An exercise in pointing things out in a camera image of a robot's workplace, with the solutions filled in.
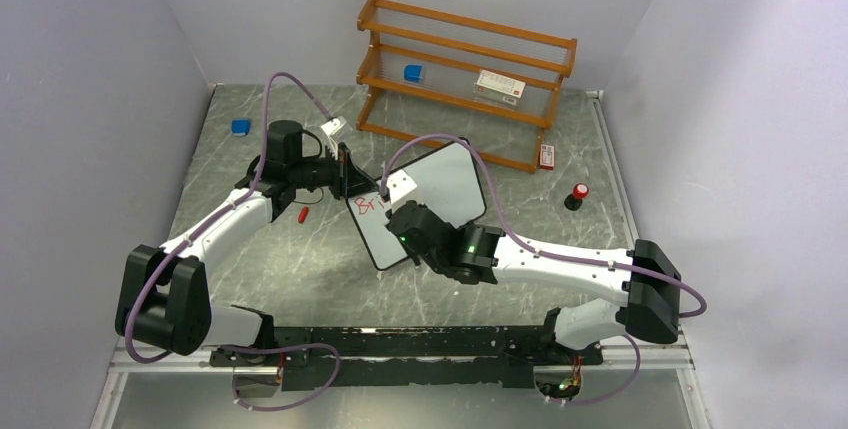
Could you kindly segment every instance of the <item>foldable whiteboard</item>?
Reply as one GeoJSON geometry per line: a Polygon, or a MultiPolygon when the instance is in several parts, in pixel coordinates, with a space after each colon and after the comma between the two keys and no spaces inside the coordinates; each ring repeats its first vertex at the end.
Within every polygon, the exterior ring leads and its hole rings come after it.
{"type": "MultiPolygon", "coordinates": [[[[486,201],[474,160],[459,144],[442,146],[396,169],[404,169],[418,184],[427,207],[454,227],[486,213],[486,201]]],[[[347,207],[378,270],[386,270],[408,259],[403,246],[386,229],[386,211],[391,208],[389,202],[383,202],[374,191],[348,198],[347,207]]]]}

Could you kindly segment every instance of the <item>blue eraser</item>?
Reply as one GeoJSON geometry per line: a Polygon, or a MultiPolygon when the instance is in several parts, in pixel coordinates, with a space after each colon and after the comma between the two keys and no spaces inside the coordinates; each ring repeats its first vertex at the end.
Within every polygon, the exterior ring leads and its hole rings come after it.
{"type": "Polygon", "coordinates": [[[424,78],[424,67],[418,64],[409,64],[403,69],[403,78],[409,82],[421,82],[424,78]]]}
{"type": "Polygon", "coordinates": [[[233,119],[233,135],[246,136],[250,132],[250,119],[233,119]]]}

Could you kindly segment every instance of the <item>red bottle cap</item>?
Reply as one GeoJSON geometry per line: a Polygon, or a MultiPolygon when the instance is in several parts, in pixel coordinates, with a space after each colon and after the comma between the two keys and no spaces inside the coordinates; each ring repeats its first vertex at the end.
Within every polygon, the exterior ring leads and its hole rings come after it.
{"type": "Polygon", "coordinates": [[[571,195],[574,196],[578,201],[582,200],[584,197],[589,195],[589,186],[580,182],[574,186],[574,190],[571,191],[571,195]]]}

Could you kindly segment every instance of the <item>wooden rack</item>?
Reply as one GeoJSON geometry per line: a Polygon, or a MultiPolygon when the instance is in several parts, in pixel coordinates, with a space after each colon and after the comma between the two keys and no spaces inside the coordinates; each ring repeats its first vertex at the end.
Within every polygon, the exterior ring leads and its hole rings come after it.
{"type": "MultiPolygon", "coordinates": [[[[556,117],[560,86],[574,67],[576,39],[386,0],[368,0],[359,13],[356,27],[371,31],[368,53],[356,74],[357,84],[369,86],[365,105],[356,120],[357,129],[404,141],[418,137],[368,122],[382,90],[444,102],[535,126],[535,149],[529,162],[486,152],[481,155],[487,162],[531,174],[536,172],[545,131],[553,126],[556,117]],[[425,80],[440,71],[442,77],[433,78],[436,82],[427,84],[407,82],[402,76],[405,64],[426,66],[425,80]],[[518,109],[474,98],[473,84],[482,69],[527,85],[518,109]]],[[[437,141],[422,144],[443,145],[437,141]]]]}

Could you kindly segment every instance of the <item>marble table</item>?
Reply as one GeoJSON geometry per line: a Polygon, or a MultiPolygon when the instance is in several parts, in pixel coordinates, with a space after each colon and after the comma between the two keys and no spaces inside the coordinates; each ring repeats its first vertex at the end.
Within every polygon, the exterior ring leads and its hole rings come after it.
{"type": "MultiPolygon", "coordinates": [[[[351,124],[365,101],[356,86],[311,86],[333,114],[351,124]]],[[[557,151],[556,168],[529,175],[491,166],[507,220],[519,234],[561,244],[597,249],[626,246],[624,217],[610,180],[591,104],[583,92],[565,91],[557,121],[546,142],[557,151]],[[577,182],[591,193],[576,212],[563,199],[577,182]]],[[[197,150],[185,179],[171,235],[208,214],[241,178],[259,151],[262,87],[219,85],[212,97],[197,150]],[[248,117],[246,137],[230,134],[230,122],[248,117]]],[[[295,86],[271,92],[269,120],[292,119],[318,132],[321,114],[295,86]]],[[[406,132],[448,132],[466,136],[479,149],[527,158],[534,128],[453,106],[397,94],[381,95],[370,120],[406,132]]],[[[355,131],[345,141],[354,161],[371,175],[401,146],[384,136],[355,131]]],[[[304,143],[304,152],[317,144],[304,143]]],[[[410,151],[406,160],[427,148],[410,151]]],[[[301,191],[314,201],[319,193],[301,191]]],[[[492,209],[478,222],[499,225],[492,209]]],[[[554,307],[575,306],[586,296],[532,284],[461,285],[426,265],[405,262],[378,273],[347,207],[327,194],[310,206],[305,223],[293,205],[259,231],[210,277],[214,304],[238,304],[272,314],[277,325],[415,326],[541,324],[554,307]]]]}

